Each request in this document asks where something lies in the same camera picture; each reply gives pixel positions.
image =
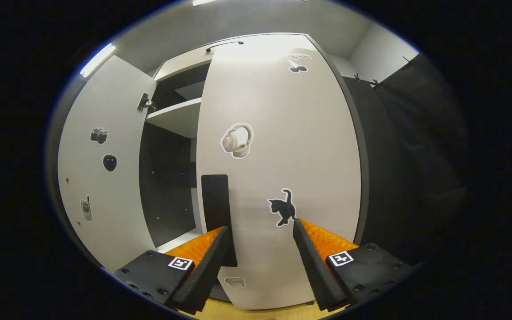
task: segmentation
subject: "shelf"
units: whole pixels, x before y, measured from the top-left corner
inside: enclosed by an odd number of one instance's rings
[[[187,233],[184,233],[183,235],[169,241],[168,243],[160,245],[159,247],[157,247],[157,252],[158,253],[166,253],[167,251],[169,251],[171,249],[175,249],[178,246],[182,245],[183,243],[186,243],[187,241],[191,241],[202,234],[203,234],[203,232],[200,230],[200,228],[195,228],[195,229],[193,229]]]
[[[201,98],[185,101],[151,113],[146,122],[186,138],[196,138],[200,108]]]

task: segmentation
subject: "black foam pad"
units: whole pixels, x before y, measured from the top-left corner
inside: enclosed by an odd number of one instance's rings
[[[412,272],[412,267],[374,243],[326,259],[345,293],[360,303],[380,296]]]
[[[297,218],[293,222],[293,239],[319,310],[333,311],[349,304],[347,295],[319,257],[307,231]]]
[[[199,262],[199,266],[197,266],[183,286],[177,289],[168,303],[190,314],[203,311],[205,302],[215,283],[215,278],[219,274],[222,261],[231,245],[232,235],[230,234],[230,228],[223,227],[203,259]]]
[[[149,250],[115,271],[114,275],[144,296],[165,304],[195,267],[191,260],[181,263],[178,268],[172,267],[176,260],[179,258]]]

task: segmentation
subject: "sticker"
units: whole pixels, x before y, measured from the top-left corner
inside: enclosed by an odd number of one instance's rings
[[[175,269],[187,270],[192,262],[193,260],[191,259],[175,257],[168,266]]]
[[[246,282],[244,278],[240,277],[226,277],[224,278],[224,282],[226,282],[229,286],[235,288],[244,288],[246,286]]]
[[[234,134],[234,132],[240,128],[244,128],[248,132],[246,143],[239,144],[238,136]],[[253,141],[254,129],[252,129],[252,126],[246,122],[238,122],[225,131],[221,138],[221,148],[225,153],[232,155],[234,159],[243,159],[250,153],[250,146]]]
[[[82,215],[86,221],[92,221],[92,211],[90,209],[90,196],[86,196],[86,200],[80,200],[80,208]]]
[[[301,57],[306,57],[306,58],[311,59],[310,56],[305,55],[304,53],[291,53],[291,54],[286,56],[286,59],[290,63],[290,67],[288,69],[291,72],[293,72],[293,73],[307,72],[307,67],[305,67],[304,65],[299,65],[299,64],[297,64],[297,63],[295,63],[293,61],[293,60],[297,60],[297,59],[299,59]]]
[[[329,259],[331,259],[331,262],[333,262],[335,267],[350,263],[354,260],[347,251],[339,252],[336,255],[330,255]]]
[[[280,220],[276,223],[276,227],[283,227],[289,225],[290,220],[296,218],[295,205],[292,201],[292,191],[288,188],[283,188],[282,192],[286,194],[286,200],[283,199],[268,199],[270,203],[270,213],[279,215]]]
[[[90,141],[96,142],[97,144],[105,144],[106,138],[108,137],[108,130],[104,128],[92,128],[90,133]]]
[[[105,154],[104,158],[102,159],[102,164],[104,165],[104,169],[108,172],[112,172],[116,169],[116,166],[118,165],[118,159],[113,154]]]

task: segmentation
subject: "black cat sticker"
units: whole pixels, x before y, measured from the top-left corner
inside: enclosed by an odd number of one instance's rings
[[[290,220],[296,218],[295,205],[292,202],[292,192],[288,188],[283,188],[282,192],[286,194],[286,200],[282,199],[268,199],[270,203],[270,213],[279,215],[281,219],[276,224],[276,227],[283,227],[289,225]]]

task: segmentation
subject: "open cabinet door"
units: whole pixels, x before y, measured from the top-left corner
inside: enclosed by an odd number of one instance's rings
[[[244,158],[226,153],[225,132],[237,123],[253,131]],[[296,217],[347,240],[357,228],[361,172],[357,138],[343,91],[318,51],[266,45],[223,45],[209,67],[197,133],[201,176],[226,174],[238,267],[219,281],[236,308],[281,308],[314,300],[293,241],[293,221],[269,200],[291,191]]]
[[[155,250],[142,203],[138,164],[156,81],[112,56],[76,98],[60,138],[59,188],[68,218],[88,251],[109,271]]]

